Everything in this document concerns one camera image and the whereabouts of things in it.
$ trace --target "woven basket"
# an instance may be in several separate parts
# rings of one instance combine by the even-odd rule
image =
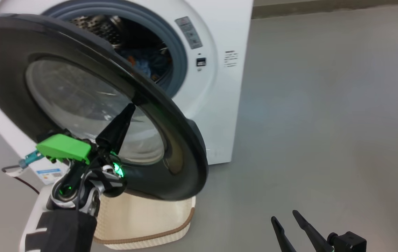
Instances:
[[[141,249],[181,239],[190,228],[196,197],[155,201],[126,193],[101,197],[93,240],[111,249]]]

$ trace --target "black cable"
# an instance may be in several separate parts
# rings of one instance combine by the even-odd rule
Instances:
[[[2,168],[2,172],[6,173],[6,170],[8,169],[13,169],[13,168],[20,168],[19,165],[15,165],[15,166],[7,166],[7,167],[3,167]],[[39,191],[34,188],[32,185],[30,185],[28,182],[26,182],[25,180],[21,179],[20,177],[13,177],[14,179],[19,180],[20,182],[24,183],[25,185],[27,185],[29,188],[33,189],[37,194],[39,194]]]
[[[86,170],[84,171],[84,175],[83,175],[83,178],[81,179],[81,183],[79,184],[79,189],[78,189],[78,192],[76,193],[77,194],[77,198],[76,198],[76,211],[79,211],[79,198],[81,197],[81,190],[82,190],[82,188],[83,188],[83,186],[84,186],[84,182],[85,182],[85,180],[86,180],[86,177],[87,177],[87,173],[88,173],[88,171],[89,171],[89,169],[90,169],[90,166],[97,160],[99,158],[99,156],[97,156],[96,158],[94,158],[91,162],[90,162],[90,164],[89,165],[87,165],[87,167],[86,167]]]

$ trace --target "white washing machine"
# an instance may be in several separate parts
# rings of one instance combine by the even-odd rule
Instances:
[[[252,0],[0,2],[0,14],[40,15],[39,22],[47,23],[50,30],[63,29],[52,26],[53,21],[71,22],[94,33],[95,38],[103,38],[96,42],[104,43],[111,54],[118,54],[143,73],[143,78],[153,81],[186,118],[197,124],[209,164],[231,161],[251,10]],[[13,29],[20,22],[2,25]],[[36,29],[36,33],[46,33],[45,29]],[[20,34],[11,32],[11,36]],[[18,47],[30,47],[31,43],[25,35],[19,39],[22,46],[11,43],[7,35],[0,40],[0,47],[8,48],[0,50],[3,55],[19,51]],[[48,43],[49,48],[57,46]],[[3,91],[2,86],[9,83],[5,78],[0,80],[4,82],[0,85],[0,134],[20,156],[33,151],[36,145],[37,129],[27,128],[28,124],[45,117],[52,127],[43,126],[42,131],[67,128],[80,138],[94,138],[124,104],[122,94],[113,85],[98,84],[106,82],[101,73],[95,72],[102,69],[91,70],[82,62],[76,66],[63,64],[51,59],[51,52],[40,50],[30,54],[26,70],[11,75],[21,78],[15,80],[23,83],[20,87]],[[6,68],[0,66],[0,76]],[[123,75],[129,73],[123,69]],[[11,101],[10,105],[3,104],[9,99],[21,103],[17,92],[26,92],[33,102],[18,107]],[[120,151],[128,153],[124,157],[128,161],[156,162],[167,151],[159,136],[161,129],[151,124],[152,119],[146,111],[134,118]],[[33,169],[49,165],[42,160]]]

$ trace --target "door glass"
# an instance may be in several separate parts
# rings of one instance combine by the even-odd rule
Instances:
[[[55,123],[93,142],[130,103],[106,82],[66,62],[33,62],[26,79],[32,96]],[[163,154],[159,132],[137,107],[118,155],[124,161],[148,164],[159,161]]]

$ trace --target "washing machine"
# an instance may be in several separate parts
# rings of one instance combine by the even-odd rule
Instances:
[[[1,136],[25,156],[43,131],[68,129],[94,139],[105,128],[129,102],[123,93],[139,89],[119,90],[120,80],[105,78],[111,67],[77,58],[89,45],[102,51],[107,63],[130,66],[117,65],[123,79],[151,82],[162,101],[173,101],[195,122],[209,164],[231,161],[251,9],[252,0],[1,1]],[[82,36],[71,35],[76,28]],[[65,47],[61,41],[84,47]],[[27,52],[24,62],[12,56],[20,51]],[[161,100],[153,100],[150,110],[162,110]],[[167,162],[166,152],[181,148],[167,150],[161,124],[153,122],[148,110],[136,112],[119,153],[124,160]],[[48,161],[33,167],[45,183],[52,178],[38,171],[50,166],[65,169]]]

